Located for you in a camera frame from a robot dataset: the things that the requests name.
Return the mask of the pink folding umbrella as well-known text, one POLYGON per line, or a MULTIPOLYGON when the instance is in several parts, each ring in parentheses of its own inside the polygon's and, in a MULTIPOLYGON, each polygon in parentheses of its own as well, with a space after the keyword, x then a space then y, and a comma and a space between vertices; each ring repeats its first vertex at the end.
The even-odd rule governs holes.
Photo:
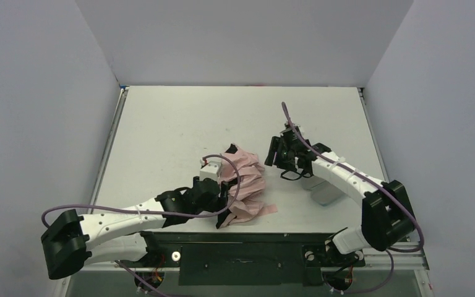
POLYGON ((223 156, 220 181, 230 186, 229 209, 222 213, 216 227, 224 228, 276 213, 277 206, 262 199, 267 183, 263 177, 265 168, 260 164, 258 155, 231 144, 223 156))

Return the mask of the grey umbrella sleeve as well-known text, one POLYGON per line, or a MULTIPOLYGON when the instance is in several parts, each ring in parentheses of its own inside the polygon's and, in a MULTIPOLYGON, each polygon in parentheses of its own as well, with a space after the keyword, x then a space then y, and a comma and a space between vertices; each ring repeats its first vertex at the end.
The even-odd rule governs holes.
POLYGON ((310 198, 322 206, 327 206, 343 197, 344 193, 328 181, 312 176, 301 181, 303 190, 309 192, 310 198))

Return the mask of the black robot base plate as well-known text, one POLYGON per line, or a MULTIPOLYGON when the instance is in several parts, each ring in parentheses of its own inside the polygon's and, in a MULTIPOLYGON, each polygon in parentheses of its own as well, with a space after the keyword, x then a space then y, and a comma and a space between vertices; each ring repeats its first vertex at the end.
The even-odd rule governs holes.
POLYGON ((179 285, 319 286, 363 267, 360 253, 326 247, 328 233, 142 232, 146 255, 134 268, 178 269, 179 285))

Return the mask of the aluminium table frame rail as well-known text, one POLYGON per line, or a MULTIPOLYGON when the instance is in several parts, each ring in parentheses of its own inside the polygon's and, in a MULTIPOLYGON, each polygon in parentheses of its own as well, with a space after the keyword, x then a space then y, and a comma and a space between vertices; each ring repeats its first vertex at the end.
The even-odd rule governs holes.
MULTIPOLYGON (((92 196, 88 203, 89 205, 96 204, 98 194, 100 192, 103 176, 108 164, 109 155, 111 153, 111 149, 115 140, 116 132, 119 126, 119 122, 121 120, 122 111, 124 109, 124 105, 126 103, 126 98, 128 94, 129 94, 129 86, 122 86, 120 94, 119 94, 118 103, 116 105, 116 109, 114 112, 113 120, 111 123, 111 127, 109 129, 108 137, 107 137, 105 147, 103 150, 103 154, 101 156, 98 174, 96 176, 96 180, 95 180, 93 191, 92 191, 92 196)), ((71 279, 70 277, 67 277, 67 278, 63 278, 62 280, 58 280, 55 284, 52 296, 66 296, 70 279, 71 279)))

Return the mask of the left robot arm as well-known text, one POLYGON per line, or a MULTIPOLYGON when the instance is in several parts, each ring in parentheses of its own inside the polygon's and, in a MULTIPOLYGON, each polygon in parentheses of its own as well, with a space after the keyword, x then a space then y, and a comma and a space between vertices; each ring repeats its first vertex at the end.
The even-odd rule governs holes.
POLYGON ((221 226, 228 213, 229 192, 236 180, 217 182, 194 178, 192 187, 162 192, 155 198, 124 209, 88 205, 93 214, 79 214, 79 205, 61 205, 48 223, 41 244, 51 280, 69 277, 86 265, 111 260, 137 262, 150 251, 142 232, 182 225, 194 218, 216 217, 221 226))

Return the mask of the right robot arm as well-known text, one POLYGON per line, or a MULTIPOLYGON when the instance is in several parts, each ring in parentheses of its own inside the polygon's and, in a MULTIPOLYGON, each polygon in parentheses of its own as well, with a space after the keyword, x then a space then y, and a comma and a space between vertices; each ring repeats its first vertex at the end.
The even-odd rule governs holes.
POLYGON ((333 265, 361 260, 364 248, 391 250, 417 228, 405 186, 359 171, 324 144, 310 144, 299 127, 289 125, 273 136, 265 165, 279 168, 281 179, 293 173, 316 203, 328 206, 349 197, 361 209, 361 224, 344 227, 324 242, 325 258, 333 265))

